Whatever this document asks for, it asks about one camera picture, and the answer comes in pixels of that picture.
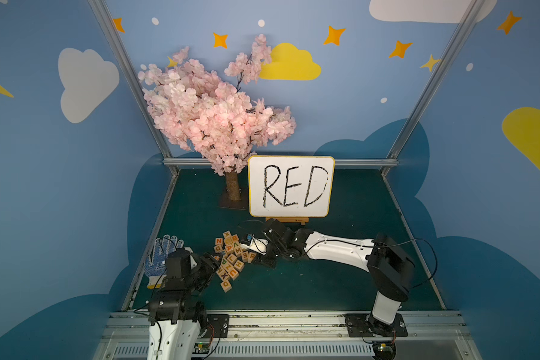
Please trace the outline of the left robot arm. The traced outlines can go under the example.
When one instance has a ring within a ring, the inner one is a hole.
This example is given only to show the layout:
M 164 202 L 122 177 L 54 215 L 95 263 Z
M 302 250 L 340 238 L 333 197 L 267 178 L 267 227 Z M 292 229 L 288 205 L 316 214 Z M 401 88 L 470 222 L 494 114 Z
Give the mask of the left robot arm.
M 205 305 L 192 299 L 211 282 L 220 261 L 209 253 L 175 250 L 165 260 L 160 289 L 148 303 L 148 359 L 190 359 L 207 329 Z

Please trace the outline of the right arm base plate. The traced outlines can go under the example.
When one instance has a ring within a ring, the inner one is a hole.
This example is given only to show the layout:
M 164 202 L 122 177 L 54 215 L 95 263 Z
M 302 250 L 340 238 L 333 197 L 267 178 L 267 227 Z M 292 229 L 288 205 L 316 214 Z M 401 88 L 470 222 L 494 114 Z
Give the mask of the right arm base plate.
M 351 338 L 405 338 L 409 336 L 406 324 L 400 313 L 396 314 L 394 322 L 388 325 L 375 319 L 369 313 L 348 313 L 344 316 L 345 325 Z

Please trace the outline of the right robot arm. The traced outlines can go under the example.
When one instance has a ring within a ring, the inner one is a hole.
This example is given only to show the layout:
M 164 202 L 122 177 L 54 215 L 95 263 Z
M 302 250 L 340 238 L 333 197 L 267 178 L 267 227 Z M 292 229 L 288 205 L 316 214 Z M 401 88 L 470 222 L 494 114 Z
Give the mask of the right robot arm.
M 371 327 L 387 331 L 396 324 L 401 304 L 409 300 L 411 290 L 433 279 L 437 270 L 414 285 L 416 265 L 403 246 L 416 238 L 397 243 L 381 233 L 376 238 L 352 239 L 300 228 L 296 231 L 276 218 L 265 222 L 262 238 L 253 236 L 249 249 L 261 255 L 261 262 L 274 267 L 278 258 L 290 260 L 327 260 L 366 271 L 376 286 L 376 299 L 367 318 Z

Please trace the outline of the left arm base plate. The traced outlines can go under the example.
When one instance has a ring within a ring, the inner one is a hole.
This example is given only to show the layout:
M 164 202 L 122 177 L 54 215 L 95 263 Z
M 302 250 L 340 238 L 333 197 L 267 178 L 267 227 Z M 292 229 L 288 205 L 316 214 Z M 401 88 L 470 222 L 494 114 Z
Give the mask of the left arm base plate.
M 229 332 L 229 315 L 226 313 L 208 313 L 206 322 L 201 325 L 198 339 L 227 338 Z

